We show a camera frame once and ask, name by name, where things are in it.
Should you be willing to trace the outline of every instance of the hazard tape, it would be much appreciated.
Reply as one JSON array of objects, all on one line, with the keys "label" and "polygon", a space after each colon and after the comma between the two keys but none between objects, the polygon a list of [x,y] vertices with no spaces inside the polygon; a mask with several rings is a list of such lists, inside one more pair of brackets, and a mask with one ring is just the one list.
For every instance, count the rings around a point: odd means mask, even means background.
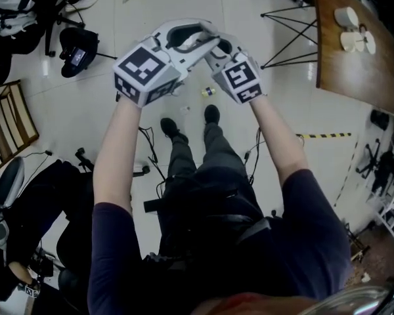
[{"label": "hazard tape", "polygon": [[354,150],[353,150],[352,158],[351,158],[351,160],[350,160],[349,168],[348,168],[348,170],[347,170],[347,172],[346,172],[346,177],[344,178],[343,185],[341,186],[340,192],[339,192],[339,194],[338,194],[338,196],[337,196],[337,198],[336,198],[336,202],[334,202],[334,207],[337,206],[337,202],[338,202],[338,200],[339,200],[341,194],[343,193],[343,189],[344,189],[344,187],[345,187],[345,185],[346,185],[347,178],[349,177],[350,169],[352,168],[352,165],[353,165],[353,159],[355,158],[356,148],[357,148],[357,144],[358,144],[358,143],[359,143],[359,135],[358,135],[357,140],[356,140],[356,144],[355,144],[355,148],[354,148]]},{"label": "hazard tape", "polygon": [[332,134],[298,134],[304,139],[318,139],[318,138],[344,138],[351,137],[352,133],[332,133]]}]

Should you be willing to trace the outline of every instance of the black shoe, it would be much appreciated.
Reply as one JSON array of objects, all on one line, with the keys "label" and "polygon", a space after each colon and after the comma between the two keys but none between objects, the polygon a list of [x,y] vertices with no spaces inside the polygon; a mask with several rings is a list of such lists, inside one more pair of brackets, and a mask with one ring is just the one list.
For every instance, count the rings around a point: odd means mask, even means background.
[{"label": "black shoe", "polygon": [[180,137],[185,142],[188,143],[188,138],[184,134],[179,132],[177,124],[172,119],[169,118],[161,119],[160,128],[162,129],[162,132],[164,132],[165,135],[171,140],[175,137]]},{"label": "black shoe", "polygon": [[204,119],[206,120],[206,124],[215,123],[217,125],[219,124],[219,120],[221,119],[221,113],[216,106],[209,105],[204,110]]}]

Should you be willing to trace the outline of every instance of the tile floor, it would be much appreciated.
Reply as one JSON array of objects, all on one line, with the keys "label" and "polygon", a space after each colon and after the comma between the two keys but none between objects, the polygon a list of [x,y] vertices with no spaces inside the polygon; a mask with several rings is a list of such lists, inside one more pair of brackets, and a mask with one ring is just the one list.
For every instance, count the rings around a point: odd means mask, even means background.
[{"label": "tile floor", "polygon": [[[99,34],[101,53],[122,55],[130,42],[142,39],[164,21],[195,17],[210,20],[220,30],[236,35],[255,59],[264,64],[294,33],[272,20],[261,18],[260,14],[293,6],[289,0],[130,0],[124,5],[122,0],[99,0],[92,8],[81,11],[81,15],[87,29]],[[315,11],[294,10],[283,12],[282,16],[311,22],[315,19]],[[78,15],[73,14],[72,18],[77,20]],[[297,29],[304,27],[298,24],[293,26]],[[97,57],[88,70],[70,79],[63,78],[60,74],[62,61],[58,58],[61,52],[58,33],[63,27],[55,25],[52,46],[57,51],[57,57],[47,58],[43,54],[42,41],[30,55],[14,56],[9,81],[22,80],[26,101],[41,135],[33,148],[51,149],[56,156],[75,163],[76,150],[84,147],[87,157],[95,160],[116,105],[111,71],[113,61]],[[307,35],[316,39],[315,29]],[[315,50],[310,41],[299,38],[283,52],[280,59]],[[45,77],[44,64],[48,66],[48,75]],[[335,208],[339,217],[349,221],[355,230],[365,225],[371,216],[361,195],[362,179],[354,172],[355,163],[362,157],[366,142],[381,138],[383,133],[368,124],[371,106],[316,89],[316,68],[316,64],[269,68],[262,71],[262,78],[272,102],[295,132],[352,133],[348,138],[306,140],[305,151],[332,205],[336,203],[348,175],[352,154],[355,153],[349,180]],[[244,156],[255,144],[257,123],[250,107],[238,106],[220,90],[210,98],[202,98],[200,90],[207,86],[215,86],[209,69],[204,64],[198,64],[180,96],[165,97],[146,107],[142,113],[141,126],[154,128],[156,153],[164,173],[167,172],[171,146],[160,131],[159,120],[163,116],[174,118],[188,135],[196,163],[201,163],[204,156],[203,111],[209,103],[220,108],[220,124],[237,153]],[[190,107],[189,113],[181,114],[180,109],[184,106]],[[137,164],[145,162],[149,155],[147,142],[140,136]],[[250,159],[248,169],[252,170],[254,159]],[[50,157],[44,166],[52,160]],[[26,159],[27,177],[41,161],[42,156]],[[159,174],[153,168],[147,176],[133,181],[134,218],[143,255],[149,251],[158,251],[158,220],[156,215],[144,213],[142,203],[156,197],[154,188],[160,181]],[[278,209],[281,213],[282,195],[265,145],[261,147],[254,189],[266,215],[272,209]],[[64,216],[55,222],[43,241],[46,249],[55,251],[56,241],[65,223]]]}]

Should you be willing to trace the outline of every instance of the screen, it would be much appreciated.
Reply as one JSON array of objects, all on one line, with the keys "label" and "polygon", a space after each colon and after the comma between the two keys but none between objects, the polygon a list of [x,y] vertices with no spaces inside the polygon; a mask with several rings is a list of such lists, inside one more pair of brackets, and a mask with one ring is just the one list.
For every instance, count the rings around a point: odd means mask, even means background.
[{"label": "screen", "polygon": [[81,50],[81,49],[76,49],[73,57],[72,57],[72,61],[71,63],[75,66],[78,66],[79,63],[81,62],[82,58],[86,55],[86,52]]}]

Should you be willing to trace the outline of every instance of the white cup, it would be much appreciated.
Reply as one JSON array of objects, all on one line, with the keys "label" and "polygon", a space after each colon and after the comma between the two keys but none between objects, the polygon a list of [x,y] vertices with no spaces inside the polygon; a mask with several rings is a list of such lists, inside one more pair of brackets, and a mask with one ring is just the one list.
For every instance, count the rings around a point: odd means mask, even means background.
[{"label": "white cup", "polygon": [[357,31],[345,31],[341,33],[340,43],[348,53],[353,53],[354,51],[362,52],[365,48],[364,39],[361,33]]},{"label": "white cup", "polygon": [[344,28],[357,29],[359,27],[359,18],[355,10],[351,7],[339,8],[334,11],[336,22]]},{"label": "white cup", "polygon": [[376,53],[376,43],[374,36],[370,33],[370,31],[365,32],[364,40],[365,40],[366,52],[370,53],[371,55],[374,55]]}]

